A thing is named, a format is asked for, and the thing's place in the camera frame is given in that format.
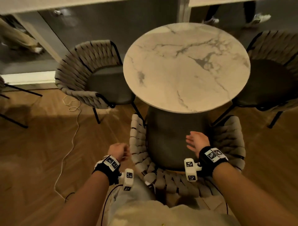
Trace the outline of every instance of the person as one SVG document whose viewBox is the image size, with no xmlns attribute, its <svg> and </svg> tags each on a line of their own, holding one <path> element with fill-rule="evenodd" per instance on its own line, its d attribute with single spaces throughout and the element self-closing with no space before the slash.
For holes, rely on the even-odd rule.
<svg viewBox="0 0 298 226">
<path fill-rule="evenodd" d="M 172 208 L 154 200 L 153 193 L 144 182 L 135 177 L 129 192 L 112 196 L 108 211 L 108 225 L 298 225 L 298 220 L 275 199 L 244 177 L 225 156 L 209 160 L 210 143 L 203 133 L 190 132 L 187 147 L 194 151 L 205 173 L 212 175 L 220 192 L 237 220 L 227 214 L 210 210 L 196 210 L 186 205 Z M 105 159 L 112 157 L 120 163 L 129 156 L 129 147 L 123 143 L 110 146 Z M 99 162 L 91 177 L 66 203 L 51 226 L 95 226 L 97 224 L 109 184 L 115 178 Z"/>
<path fill-rule="evenodd" d="M 211 5 L 207 12 L 206 18 L 203 20 L 203 24 L 214 25 L 219 23 L 219 19 L 214 15 L 217 12 L 220 5 Z M 245 14 L 245 27 L 251 27 L 255 24 L 266 22 L 271 18 L 271 15 L 263 15 L 261 13 L 256 14 L 256 1 L 246 1 L 243 3 Z"/>
<path fill-rule="evenodd" d="M 7 45 L 11 49 L 17 49 L 23 46 L 33 53 L 42 53 L 43 48 L 39 47 L 39 43 L 24 32 L 11 27 L 2 18 L 0 18 L 0 39 L 2 45 Z"/>
</svg>

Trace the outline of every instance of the forearm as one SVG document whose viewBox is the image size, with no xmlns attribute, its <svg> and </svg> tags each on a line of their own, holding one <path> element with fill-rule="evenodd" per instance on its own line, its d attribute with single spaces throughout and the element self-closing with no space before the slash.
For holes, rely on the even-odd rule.
<svg viewBox="0 0 298 226">
<path fill-rule="evenodd" d="M 213 178 L 241 225 L 298 225 L 298 220 L 229 163 L 218 165 Z"/>
<path fill-rule="evenodd" d="M 108 188 L 108 177 L 95 171 L 66 203 L 51 226 L 95 226 Z"/>
</svg>

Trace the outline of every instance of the wooden floor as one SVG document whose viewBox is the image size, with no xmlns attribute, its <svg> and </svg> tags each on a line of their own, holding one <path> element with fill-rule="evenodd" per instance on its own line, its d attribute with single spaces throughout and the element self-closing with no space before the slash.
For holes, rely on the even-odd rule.
<svg viewBox="0 0 298 226">
<path fill-rule="evenodd" d="M 64 200 L 53 186 L 61 160 L 71 149 L 78 111 L 69 112 L 65 95 L 57 89 L 37 91 L 42 98 L 24 92 L 5 93 L 0 113 L 29 126 L 23 129 L 0 118 L 0 222 L 1 225 L 48 225 Z M 142 115 L 148 106 L 136 105 Z M 210 112 L 215 119 L 229 104 Z M 92 108 L 82 104 L 75 148 L 65 161 L 58 190 L 66 196 L 90 176 L 94 164 L 115 142 L 128 142 L 132 106 L 98 110 L 98 125 Z M 298 109 L 285 112 L 273 129 L 274 113 L 235 109 L 246 144 L 244 175 L 268 191 L 298 216 Z M 131 166 L 125 162 L 123 168 Z"/>
</svg>

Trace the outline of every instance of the beige pants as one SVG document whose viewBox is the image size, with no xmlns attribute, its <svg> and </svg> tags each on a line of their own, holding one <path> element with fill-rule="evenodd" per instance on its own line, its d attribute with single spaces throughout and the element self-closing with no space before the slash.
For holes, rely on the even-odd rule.
<svg viewBox="0 0 298 226">
<path fill-rule="evenodd" d="M 38 42 L 29 35 L 11 27 L 8 23 L 0 18 L 0 36 L 1 41 L 10 46 L 23 46 L 30 50 L 37 47 Z"/>
</svg>

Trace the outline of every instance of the marble tabletop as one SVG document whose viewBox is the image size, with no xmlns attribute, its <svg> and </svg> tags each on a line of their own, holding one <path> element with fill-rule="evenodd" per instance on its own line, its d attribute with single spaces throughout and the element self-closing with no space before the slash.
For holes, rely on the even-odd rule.
<svg viewBox="0 0 298 226">
<path fill-rule="evenodd" d="M 123 63 L 130 89 L 149 105 L 205 112 L 233 99 L 250 74 L 249 56 L 232 35 L 197 23 L 155 28 L 138 38 Z"/>
</svg>

